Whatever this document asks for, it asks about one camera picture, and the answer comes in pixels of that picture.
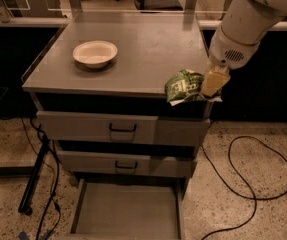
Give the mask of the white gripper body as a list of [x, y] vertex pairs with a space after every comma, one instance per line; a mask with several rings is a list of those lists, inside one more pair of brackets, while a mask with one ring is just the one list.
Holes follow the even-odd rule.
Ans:
[[238, 69], [245, 66], [258, 50], [258, 44], [245, 45], [227, 37], [222, 27], [215, 31], [209, 47], [209, 60], [217, 66]]

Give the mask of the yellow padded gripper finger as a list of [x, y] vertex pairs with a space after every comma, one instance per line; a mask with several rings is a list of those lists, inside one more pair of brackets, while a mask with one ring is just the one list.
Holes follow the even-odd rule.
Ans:
[[200, 93], [207, 97], [215, 95], [230, 80], [229, 72], [228, 66], [209, 64]]

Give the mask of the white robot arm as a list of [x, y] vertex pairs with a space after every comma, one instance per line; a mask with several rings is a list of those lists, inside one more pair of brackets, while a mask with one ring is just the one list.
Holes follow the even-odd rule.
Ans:
[[232, 0], [209, 47], [209, 67], [200, 92], [215, 95], [229, 80], [229, 71], [243, 67], [261, 40], [287, 17], [287, 0]]

